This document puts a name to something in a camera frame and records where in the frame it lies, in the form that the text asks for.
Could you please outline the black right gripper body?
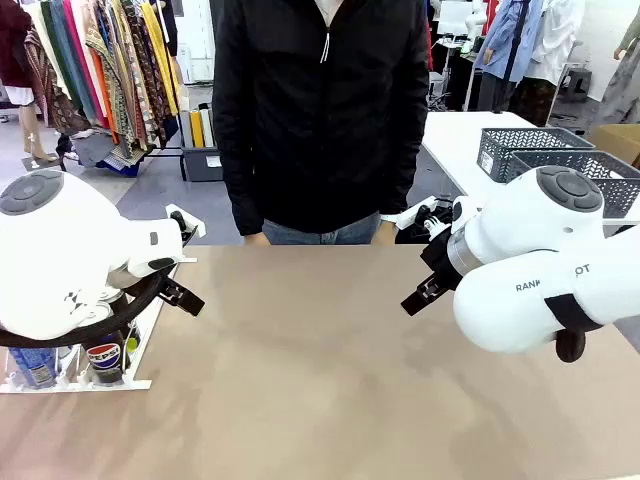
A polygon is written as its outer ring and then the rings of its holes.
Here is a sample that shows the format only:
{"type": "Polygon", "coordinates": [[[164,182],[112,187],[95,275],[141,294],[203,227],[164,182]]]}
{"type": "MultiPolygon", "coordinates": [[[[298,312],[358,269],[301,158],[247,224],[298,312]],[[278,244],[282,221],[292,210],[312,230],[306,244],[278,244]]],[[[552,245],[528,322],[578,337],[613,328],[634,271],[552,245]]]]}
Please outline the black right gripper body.
{"type": "Polygon", "coordinates": [[[452,265],[447,245],[451,237],[450,230],[438,234],[424,248],[421,258],[431,269],[431,275],[425,280],[428,296],[441,296],[447,291],[454,291],[459,284],[459,273],[452,265]]]}

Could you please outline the grey plastic lattice basket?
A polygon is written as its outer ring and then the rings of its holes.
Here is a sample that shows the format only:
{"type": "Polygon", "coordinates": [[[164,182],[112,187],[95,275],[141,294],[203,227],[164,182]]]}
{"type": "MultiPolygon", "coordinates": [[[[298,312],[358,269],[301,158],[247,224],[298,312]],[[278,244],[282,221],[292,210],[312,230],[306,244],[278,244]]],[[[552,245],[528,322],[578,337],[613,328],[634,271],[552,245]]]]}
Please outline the grey plastic lattice basket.
{"type": "Polygon", "coordinates": [[[505,180],[542,166],[572,168],[593,180],[604,196],[605,219],[623,219],[640,195],[640,171],[599,150],[516,151],[506,167],[505,180]]]}
{"type": "Polygon", "coordinates": [[[564,128],[483,128],[477,165],[493,181],[504,184],[509,182],[514,152],[594,148],[592,143],[564,128]]]}

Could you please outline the blue Pepsi can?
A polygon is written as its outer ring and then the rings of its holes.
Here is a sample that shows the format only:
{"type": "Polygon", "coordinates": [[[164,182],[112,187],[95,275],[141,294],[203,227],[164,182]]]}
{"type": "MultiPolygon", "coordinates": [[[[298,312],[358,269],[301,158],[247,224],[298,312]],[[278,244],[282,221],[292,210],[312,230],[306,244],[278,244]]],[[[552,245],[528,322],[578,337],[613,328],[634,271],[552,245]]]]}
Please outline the blue Pepsi can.
{"type": "Polygon", "coordinates": [[[43,389],[57,385],[57,354],[54,348],[10,347],[9,353],[17,367],[17,386],[43,389]]]}

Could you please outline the person's left forearm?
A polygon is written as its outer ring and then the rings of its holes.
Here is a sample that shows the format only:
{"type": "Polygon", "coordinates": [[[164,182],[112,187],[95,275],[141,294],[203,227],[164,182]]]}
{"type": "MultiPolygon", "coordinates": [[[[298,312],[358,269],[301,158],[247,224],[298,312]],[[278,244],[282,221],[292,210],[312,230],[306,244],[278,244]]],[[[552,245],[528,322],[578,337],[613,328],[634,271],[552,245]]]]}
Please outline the person's left forearm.
{"type": "Polygon", "coordinates": [[[421,144],[397,145],[388,155],[379,193],[379,213],[394,215],[407,208],[407,195],[414,184],[421,144]]]}

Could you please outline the person's blue jeans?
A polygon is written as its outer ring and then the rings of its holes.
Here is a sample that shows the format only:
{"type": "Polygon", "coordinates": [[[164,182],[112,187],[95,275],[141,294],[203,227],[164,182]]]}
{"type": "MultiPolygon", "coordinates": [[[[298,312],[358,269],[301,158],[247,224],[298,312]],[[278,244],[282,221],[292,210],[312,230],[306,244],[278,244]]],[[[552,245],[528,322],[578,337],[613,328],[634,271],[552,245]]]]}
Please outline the person's blue jeans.
{"type": "Polygon", "coordinates": [[[363,245],[371,243],[380,222],[375,213],[331,232],[308,233],[265,220],[263,233],[272,245],[363,245]]]}

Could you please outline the white side table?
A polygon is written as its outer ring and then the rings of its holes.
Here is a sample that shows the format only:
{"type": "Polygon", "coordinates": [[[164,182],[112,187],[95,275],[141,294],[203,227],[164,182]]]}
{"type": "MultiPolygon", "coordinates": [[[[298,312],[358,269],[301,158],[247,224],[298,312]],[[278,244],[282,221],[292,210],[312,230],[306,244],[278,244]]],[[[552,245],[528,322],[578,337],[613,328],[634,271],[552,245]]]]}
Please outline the white side table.
{"type": "MultiPolygon", "coordinates": [[[[502,186],[477,165],[483,128],[533,128],[512,113],[440,112],[430,113],[422,145],[453,181],[459,191],[483,202],[502,186]]],[[[640,225],[640,195],[623,219],[605,219],[608,226],[640,225]]]]}

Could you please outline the white roll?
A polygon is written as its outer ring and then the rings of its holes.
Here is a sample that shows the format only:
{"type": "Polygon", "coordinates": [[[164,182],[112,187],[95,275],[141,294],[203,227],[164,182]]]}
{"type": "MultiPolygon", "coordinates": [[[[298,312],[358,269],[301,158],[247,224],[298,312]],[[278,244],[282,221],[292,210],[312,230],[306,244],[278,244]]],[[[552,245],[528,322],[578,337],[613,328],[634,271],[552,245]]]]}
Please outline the white roll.
{"type": "Polygon", "coordinates": [[[214,146],[214,136],[211,127],[210,109],[207,103],[201,103],[199,105],[199,113],[202,123],[204,146],[206,148],[212,148],[214,146]]]}

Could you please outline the person in black jacket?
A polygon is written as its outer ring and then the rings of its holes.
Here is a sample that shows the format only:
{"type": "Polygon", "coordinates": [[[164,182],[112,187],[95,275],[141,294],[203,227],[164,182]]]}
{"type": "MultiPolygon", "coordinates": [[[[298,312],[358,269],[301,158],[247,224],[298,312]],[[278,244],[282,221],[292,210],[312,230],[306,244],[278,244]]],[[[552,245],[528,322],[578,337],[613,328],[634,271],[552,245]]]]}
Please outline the person in black jacket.
{"type": "Polygon", "coordinates": [[[379,213],[397,145],[428,114],[428,0],[224,0],[215,36],[214,133],[247,153],[264,221],[327,233],[379,213]]]}

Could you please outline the brown patterned skirt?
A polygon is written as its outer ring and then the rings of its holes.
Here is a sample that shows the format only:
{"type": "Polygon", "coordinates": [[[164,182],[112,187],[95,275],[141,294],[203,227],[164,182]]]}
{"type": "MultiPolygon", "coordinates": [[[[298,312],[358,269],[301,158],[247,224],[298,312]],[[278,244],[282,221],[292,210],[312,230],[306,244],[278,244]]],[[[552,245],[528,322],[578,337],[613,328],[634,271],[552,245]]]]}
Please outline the brown patterned skirt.
{"type": "Polygon", "coordinates": [[[510,99],[509,111],[537,127],[545,127],[555,92],[556,86],[548,80],[524,77],[510,99]]]}

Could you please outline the mannequin legs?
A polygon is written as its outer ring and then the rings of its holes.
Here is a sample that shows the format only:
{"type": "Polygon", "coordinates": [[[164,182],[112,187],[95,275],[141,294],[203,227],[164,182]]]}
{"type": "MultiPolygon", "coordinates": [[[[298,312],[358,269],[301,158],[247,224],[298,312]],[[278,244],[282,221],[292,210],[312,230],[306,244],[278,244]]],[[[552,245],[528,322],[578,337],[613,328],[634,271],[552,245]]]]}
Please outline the mannequin legs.
{"type": "Polygon", "coordinates": [[[34,103],[19,108],[19,121],[23,131],[24,151],[35,160],[55,162],[57,157],[46,153],[42,146],[34,103]]]}

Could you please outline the brown patterned dress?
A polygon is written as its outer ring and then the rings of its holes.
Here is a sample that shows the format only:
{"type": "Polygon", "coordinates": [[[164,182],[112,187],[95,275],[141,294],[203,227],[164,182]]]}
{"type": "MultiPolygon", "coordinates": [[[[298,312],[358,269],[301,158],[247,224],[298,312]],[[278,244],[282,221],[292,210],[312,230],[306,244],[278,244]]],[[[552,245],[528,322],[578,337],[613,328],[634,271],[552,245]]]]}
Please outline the brown patterned dress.
{"type": "Polygon", "coordinates": [[[24,40],[26,59],[36,103],[47,125],[60,134],[74,135],[90,128],[90,123],[75,108],[69,97],[57,86],[57,75],[49,61],[34,26],[24,40]]]}

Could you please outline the pink hanging garment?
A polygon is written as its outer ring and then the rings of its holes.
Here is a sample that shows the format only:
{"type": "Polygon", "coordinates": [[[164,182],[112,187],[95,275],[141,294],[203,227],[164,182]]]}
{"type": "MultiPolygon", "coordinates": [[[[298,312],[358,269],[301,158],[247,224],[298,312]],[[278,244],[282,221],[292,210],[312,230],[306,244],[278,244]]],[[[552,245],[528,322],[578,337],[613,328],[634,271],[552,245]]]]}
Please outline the pink hanging garment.
{"type": "Polygon", "coordinates": [[[81,71],[83,73],[83,76],[87,84],[89,96],[94,105],[96,120],[100,123],[102,127],[107,128],[109,126],[109,123],[106,118],[106,112],[103,109],[100,96],[96,91],[96,84],[94,82],[93,71],[90,69],[91,62],[88,61],[89,51],[87,47],[82,43],[82,40],[84,39],[84,37],[81,35],[79,31],[79,27],[84,26],[83,20],[76,19],[72,0],[63,0],[63,8],[64,8],[65,20],[67,22],[67,26],[70,29],[70,35],[74,45],[74,49],[79,58],[81,71]]]}

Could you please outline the brown cardboard box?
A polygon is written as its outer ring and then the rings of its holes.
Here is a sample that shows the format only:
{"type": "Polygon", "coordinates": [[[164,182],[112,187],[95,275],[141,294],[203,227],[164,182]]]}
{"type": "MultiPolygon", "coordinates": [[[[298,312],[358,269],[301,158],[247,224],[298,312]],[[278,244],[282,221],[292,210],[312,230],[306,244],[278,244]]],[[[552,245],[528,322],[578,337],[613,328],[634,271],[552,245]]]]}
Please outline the brown cardboard box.
{"type": "Polygon", "coordinates": [[[640,123],[602,125],[589,135],[588,140],[597,149],[640,170],[640,123]]]}

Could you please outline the grey dress on mannequin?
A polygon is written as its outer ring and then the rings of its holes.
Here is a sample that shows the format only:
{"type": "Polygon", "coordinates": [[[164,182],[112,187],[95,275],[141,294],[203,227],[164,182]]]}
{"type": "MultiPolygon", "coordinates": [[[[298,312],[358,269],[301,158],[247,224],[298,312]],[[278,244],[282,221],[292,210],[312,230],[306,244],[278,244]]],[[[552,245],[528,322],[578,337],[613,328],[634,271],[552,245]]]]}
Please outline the grey dress on mannequin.
{"type": "Polygon", "coordinates": [[[613,57],[619,65],[604,91],[594,128],[640,124],[640,6],[613,57]]]}

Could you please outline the maroon garment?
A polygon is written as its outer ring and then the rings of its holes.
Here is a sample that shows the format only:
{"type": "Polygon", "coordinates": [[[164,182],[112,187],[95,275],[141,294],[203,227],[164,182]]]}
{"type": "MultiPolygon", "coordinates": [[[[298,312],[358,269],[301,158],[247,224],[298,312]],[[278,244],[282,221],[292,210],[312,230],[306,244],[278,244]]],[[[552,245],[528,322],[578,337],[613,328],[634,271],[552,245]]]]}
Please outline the maroon garment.
{"type": "Polygon", "coordinates": [[[5,87],[31,87],[24,40],[31,17],[15,0],[0,0],[0,80],[5,87]]]}

